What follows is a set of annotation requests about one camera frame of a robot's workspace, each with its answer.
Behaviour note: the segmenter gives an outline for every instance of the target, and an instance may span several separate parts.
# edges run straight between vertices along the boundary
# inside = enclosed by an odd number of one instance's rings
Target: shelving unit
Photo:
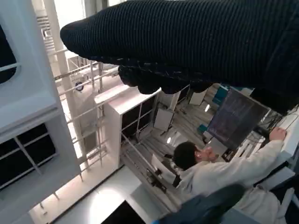
[[[150,95],[141,94],[137,88],[131,88],[122,96],[104,105],[105,119],[103,128],[106,148],[111,157],[120,165],[121,133],[128,138],[139,133],[150,122],[157,103],[156,95],[161,89]]]
[[[10,224],[80,167],[31,1],[5,0],[0,15],[17,61],[0,68],[16,67],[0,84],[0,220]]]

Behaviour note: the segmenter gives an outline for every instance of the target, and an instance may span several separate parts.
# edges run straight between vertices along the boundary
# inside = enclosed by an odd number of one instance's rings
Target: electronic equipment
[[[299,97],[279,95],[265,89],[254,89],[250,97],[284,116],[299,104]]]
[[[230,149],[237,149],[268,108],[231,88],[207,131]]]

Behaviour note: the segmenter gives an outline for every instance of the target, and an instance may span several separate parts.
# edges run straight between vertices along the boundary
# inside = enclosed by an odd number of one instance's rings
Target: white cabinet
[[[120,164],[121,142],[124,140],[121,132],[130,138],[146,127],[152,119],[156,95],[143,95],[137,88],[130,88],[117,99],[104,105],[106,125],[104,139],[109,154]]]

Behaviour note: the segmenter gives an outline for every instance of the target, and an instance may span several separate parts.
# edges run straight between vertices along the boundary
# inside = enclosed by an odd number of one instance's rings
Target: hand
[[[269,139],[273,140],[285,140],[286,130],[280,127],[275,127],[273,131],[270,133]]]

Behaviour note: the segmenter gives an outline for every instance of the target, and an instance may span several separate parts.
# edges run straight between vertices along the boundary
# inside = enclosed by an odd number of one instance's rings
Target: floor
[[[163,213],[137,177],[127,167],[123,167],[54,224],[100,224],[124,200],[145,223],[151,223]]]

